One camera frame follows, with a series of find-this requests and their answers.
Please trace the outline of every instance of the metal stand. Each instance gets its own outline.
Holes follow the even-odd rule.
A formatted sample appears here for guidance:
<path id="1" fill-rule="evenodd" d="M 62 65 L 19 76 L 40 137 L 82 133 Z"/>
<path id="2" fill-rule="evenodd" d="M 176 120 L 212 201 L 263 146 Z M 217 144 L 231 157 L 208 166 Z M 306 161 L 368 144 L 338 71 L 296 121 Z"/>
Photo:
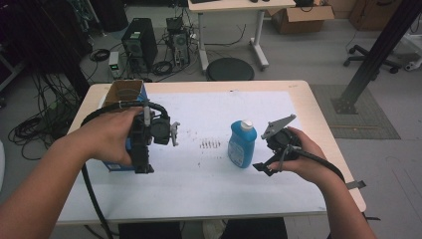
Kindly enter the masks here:
<path id="1" fill-rule="evenodd" d="M 403 0 L 401 2 L 341 97 L 332 100 L 334 109 L 338 114 L 357 113 L 354 104 L 360 94 L 369 82 L 376 77 L 376 73 L 387 59 L 388 54 L 400 42 L 421 10 L 422 1 L 420 0 Z"/>
<path id="2" fill-rule="evenodd" d="M 254 49 L 255 54 L 258 56 L 258 60 L 260 61 L 261 71 L 264 71 L 266 68 L 270 67 L 270 64 L 267 61 L 267 58 L 264 55 L 263 50 L 260 46 L 261 40 L 261 31 L 263 29 L 263 21 L 264 21 L 264 10 L 260 10 L 258 12 L 258 19 L 257 19 L 257 29 L 255 31 L 255 38 L 251 38 L 251 46 Z"/>
<path id="3" fill-rule="evenodd" d="M 205 74 L 208 68 L 207 52 L 205 51 L 204 43 L 204 27 L 202 26 L 204 21 L 204 14 L 198 13 L 198 25 L 199 25 L 199 59 L 201 60 L 202 72 Z"/>
<path id="4" fill-rule="evenodd" d="M 251 38 L 251 41 L 250 41 L 250 44 L 252 48 L 254 49 L 255 54 L 257 54 L 258 56 L 258 60 L 260 61 L 261 71 L 264 71 L 264 69 L 270 66 L 260 46 L 261 31 L 263 27 L 264 15 L 265 15 L 265 10 L 260 10 L 258 12 L 257 29 L 255 31 L 255 38 Z M 205 74 L 209 63 L 208 63 L 207 52 L 205 50 L 205 43 L 204 43 L 203 17 L 204 17 L 203 13 L 198 13 L 199 59 L 201 60 L 202 72 Z"/>

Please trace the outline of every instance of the floor mat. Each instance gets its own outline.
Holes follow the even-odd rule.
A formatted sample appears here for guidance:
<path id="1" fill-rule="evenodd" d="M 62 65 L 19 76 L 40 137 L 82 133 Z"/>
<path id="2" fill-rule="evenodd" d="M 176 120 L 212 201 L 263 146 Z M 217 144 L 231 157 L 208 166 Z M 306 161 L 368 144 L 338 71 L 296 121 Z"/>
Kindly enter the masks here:
<path id="1" fill-rule="evenodd" d="M 311 85 L 316 101 L 336 138 L 400 139 L 399 134 L 378 105 L 369 89 L 357 100 L 357 115 L 337 114 L 331 99 L 338 99 L 347 86 Z"/>

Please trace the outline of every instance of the dark pants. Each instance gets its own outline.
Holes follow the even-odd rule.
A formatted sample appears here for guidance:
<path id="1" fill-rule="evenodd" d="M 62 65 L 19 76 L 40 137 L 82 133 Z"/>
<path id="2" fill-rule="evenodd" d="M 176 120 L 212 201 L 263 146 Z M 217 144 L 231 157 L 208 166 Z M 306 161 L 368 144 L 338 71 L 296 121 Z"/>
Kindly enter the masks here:
<path id="1" fill-rule="evenodd" d="M 120 239 L 181 239 L 179 222 L 118 224 Z M 283 218 L 231 219 L 221 239 L 287 239 Z"/>

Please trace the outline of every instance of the power cord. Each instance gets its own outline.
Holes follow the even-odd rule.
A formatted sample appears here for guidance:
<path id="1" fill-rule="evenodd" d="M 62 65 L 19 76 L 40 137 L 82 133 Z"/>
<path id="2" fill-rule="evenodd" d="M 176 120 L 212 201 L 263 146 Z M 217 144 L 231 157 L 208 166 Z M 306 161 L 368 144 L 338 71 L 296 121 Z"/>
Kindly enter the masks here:
<path id="1" fill-rule="evenodd" d="M 103 62 L 109 57 L 109 50 L 107 49 L 96 49 L 90 54 L 90 60 L 93 62 Z"/>

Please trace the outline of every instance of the forearm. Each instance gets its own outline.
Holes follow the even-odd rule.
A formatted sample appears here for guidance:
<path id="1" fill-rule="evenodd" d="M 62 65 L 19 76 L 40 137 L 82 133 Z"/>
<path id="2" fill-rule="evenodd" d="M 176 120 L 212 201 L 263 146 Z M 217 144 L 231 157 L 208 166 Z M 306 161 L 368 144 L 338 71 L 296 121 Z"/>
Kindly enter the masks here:
<path id="1" fill-rule="evenodd" d="M 338 176 L 327 172 L 317 186 L 325 199 L 332 238 L 375 238 L 348 189 Z"/>
<path id="2" fill-rule="evenodd" d="M 0 238 L 48 238 L 86 160 L 66 138 L 56 141 L 0 206 Z"/>

